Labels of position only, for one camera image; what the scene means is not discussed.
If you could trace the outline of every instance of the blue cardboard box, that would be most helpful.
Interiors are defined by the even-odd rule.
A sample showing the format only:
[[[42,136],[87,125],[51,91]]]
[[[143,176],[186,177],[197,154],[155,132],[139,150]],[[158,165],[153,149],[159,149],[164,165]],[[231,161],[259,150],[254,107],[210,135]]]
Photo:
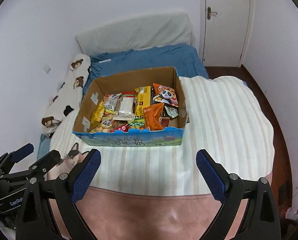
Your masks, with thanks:
[[[179,102],[179,116],[170,120],[168,127],[160,131],[130,129],[128,132],[90,133],[92,113],[105,94],[130,92],[153,83],[175,89]],[[92,146],[172,146],[181,145],[186,122],[185,97],[175,68],[149,68],[94,79],[81,103],[73,133]]]

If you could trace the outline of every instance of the door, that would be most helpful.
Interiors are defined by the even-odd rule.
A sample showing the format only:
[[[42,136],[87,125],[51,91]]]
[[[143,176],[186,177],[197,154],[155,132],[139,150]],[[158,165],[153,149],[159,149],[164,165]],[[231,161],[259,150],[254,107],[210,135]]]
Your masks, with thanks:
[[[237,67],[247,32],[250,0],[205,0],[205,3],[203,63]]]

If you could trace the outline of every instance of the silver bolt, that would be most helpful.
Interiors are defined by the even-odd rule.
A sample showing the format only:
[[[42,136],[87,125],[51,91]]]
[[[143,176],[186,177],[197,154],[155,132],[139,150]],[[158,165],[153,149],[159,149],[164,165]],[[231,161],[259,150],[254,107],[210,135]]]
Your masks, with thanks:
[[[67,177],[68,177],[68,174],[67,173],[61,173],[59,175],[59,179],[61,179],[61,180],[67,179]]]
[[[262,177],[262,178],[260,179],[260,181],[261,181],[263,184],[268,183],[268,180],[267,180],[266,178],[264,178],[264,177]]]
[[[36,181],[37,181],[37,178],[33,177],[30,179],[29,182],[30,182],[30,184],[34,184],[34,183],[36,183]]]
[[[236,175],[235,173],[231,173],[230,174],[230,178],[233,180],[237,180],[238,179],[238,175]]]

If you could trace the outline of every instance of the striped blanket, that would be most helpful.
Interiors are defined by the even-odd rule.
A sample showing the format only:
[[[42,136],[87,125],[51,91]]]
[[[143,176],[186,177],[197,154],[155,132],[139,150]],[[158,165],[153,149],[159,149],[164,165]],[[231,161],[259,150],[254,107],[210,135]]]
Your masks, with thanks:
[[[167,147],[95,147],[72,134],[78,110],[71,112],[51,139],[50,150],[64,158],[78,142],[81,152],[97,148],[102,163],[91,186],[148,196],[209,194],[195,163],[196,152],[206,149],[217,163],[242,179],[258,180],[272,171],[273,127],[252,91],[236,77],[208,80],[180,78],[190,123],[182,145]],[[49,179],[68,172],[63,165]]]

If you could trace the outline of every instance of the wooden floor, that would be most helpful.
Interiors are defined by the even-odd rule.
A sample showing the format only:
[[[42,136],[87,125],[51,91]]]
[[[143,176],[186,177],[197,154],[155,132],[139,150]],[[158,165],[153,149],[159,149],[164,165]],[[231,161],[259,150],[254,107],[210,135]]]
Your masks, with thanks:
[[[264,93],[244,66],[238,67],[206,67],[209,78],[235,76],[248,84],[260,103],[261,109],[274,128],[273,145],[275,149],[271,189],[279,212],[292,204],[292,175],[290,159],[284,137],[275,114]]]

